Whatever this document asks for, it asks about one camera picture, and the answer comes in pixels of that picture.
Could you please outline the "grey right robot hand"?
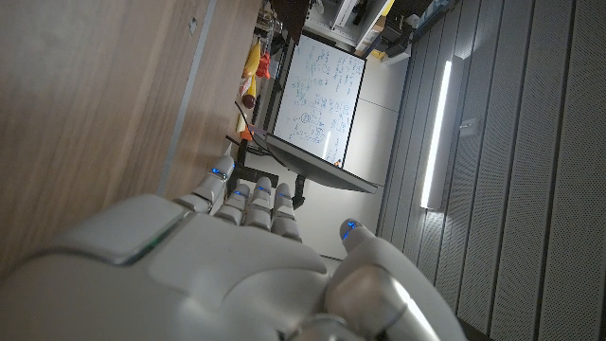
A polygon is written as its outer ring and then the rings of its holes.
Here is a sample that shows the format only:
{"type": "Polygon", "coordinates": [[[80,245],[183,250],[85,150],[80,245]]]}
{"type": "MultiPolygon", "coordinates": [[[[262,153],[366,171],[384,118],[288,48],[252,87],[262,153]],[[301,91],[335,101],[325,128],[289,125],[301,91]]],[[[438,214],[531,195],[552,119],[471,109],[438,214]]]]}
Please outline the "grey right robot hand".
{"type": "Polygon", "coordinates": [[[461,340],[420,270],[360,222],[329,270],[286,185],[218,196],[222,157],[190,194],[135,196],[88,218],[1,282],[5,340],[461,340]]]}

